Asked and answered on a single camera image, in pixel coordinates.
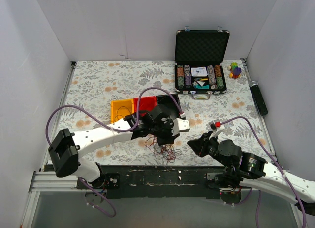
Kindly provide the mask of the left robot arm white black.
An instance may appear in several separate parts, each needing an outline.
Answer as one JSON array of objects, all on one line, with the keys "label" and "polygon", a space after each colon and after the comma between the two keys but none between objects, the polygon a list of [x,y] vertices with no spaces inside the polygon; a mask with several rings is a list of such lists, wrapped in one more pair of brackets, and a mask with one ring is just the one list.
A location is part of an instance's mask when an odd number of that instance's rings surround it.
[{"label": "left robot arm white black", "polygon": [[70,132],[60,130],[48,149],[55,174],[59,178],[75,175],[82,177],[95,189],[104,185],[105,177],[97,163],[84,156],[101,147],[131,141],[152,135],[160,146],[173,144],[184,129],[182,118],[168,114],[158,105],[143,115],[134,113],[105,127]]}]

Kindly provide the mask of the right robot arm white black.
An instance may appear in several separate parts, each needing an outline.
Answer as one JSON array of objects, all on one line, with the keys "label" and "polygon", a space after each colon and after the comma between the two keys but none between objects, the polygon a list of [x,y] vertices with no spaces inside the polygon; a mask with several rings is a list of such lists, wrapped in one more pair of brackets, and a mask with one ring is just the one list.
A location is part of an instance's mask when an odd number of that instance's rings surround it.
[{"label": "right robot arm white black", "polygon": [[222,174],[208,178],[210,188],[252,187],[276,195],[308,215],[315,214],[315,183],[280,170],[253,153],[243,152],[232,140],[218,142],[212,132],[188,141],[199,157],[211,156],[224,166]]}]

